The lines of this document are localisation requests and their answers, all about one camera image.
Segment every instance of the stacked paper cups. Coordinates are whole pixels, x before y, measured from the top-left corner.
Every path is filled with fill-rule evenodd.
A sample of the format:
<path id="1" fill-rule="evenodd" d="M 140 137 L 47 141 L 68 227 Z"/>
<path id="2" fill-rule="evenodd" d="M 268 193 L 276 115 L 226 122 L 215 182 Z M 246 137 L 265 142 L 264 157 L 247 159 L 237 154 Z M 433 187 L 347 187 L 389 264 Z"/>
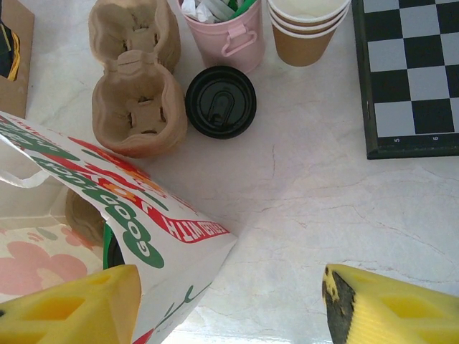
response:
<path id="1" fill-rule="evenodd" d="M 351 0 L 268 0 L 279 57 L 296 67 L 317 62 L 350 4 Z"/>

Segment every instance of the marble countertop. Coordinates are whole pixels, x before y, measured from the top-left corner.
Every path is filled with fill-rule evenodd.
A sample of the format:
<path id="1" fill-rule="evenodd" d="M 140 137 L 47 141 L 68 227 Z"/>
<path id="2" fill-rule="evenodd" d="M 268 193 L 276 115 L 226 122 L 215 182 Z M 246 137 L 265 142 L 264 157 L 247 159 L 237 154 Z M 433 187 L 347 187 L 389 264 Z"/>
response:
<path id="1" fill-rule="evenodd" d="M 27 118 L 95 143 L 91 95 L 103 69 L 88 44 L 94 0 L 22 2 L 36 14 Z M 296 69 L 276 55 L 264 12 L 250 129 L 218 141 L 190 128 L 177 151 L 141 161 L 240 237 L 166 344 L 331 343 L 321 299 L 329 262 L 459 295 L 459 158 L 368 161 L 351 15 L 321 61 Z M 178 17 L 175 75 L 186 89 L 203 64 Z"/>

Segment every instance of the chessboard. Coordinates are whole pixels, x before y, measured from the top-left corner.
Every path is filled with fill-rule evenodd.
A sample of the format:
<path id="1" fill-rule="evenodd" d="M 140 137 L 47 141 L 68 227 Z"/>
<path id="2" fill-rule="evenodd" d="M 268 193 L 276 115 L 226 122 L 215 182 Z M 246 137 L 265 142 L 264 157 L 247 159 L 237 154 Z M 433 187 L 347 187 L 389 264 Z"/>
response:
<path id="1" fill-rule="evenodd" d="M 459 0 L 353 0 L 368 159 L 459 155 Z"/>

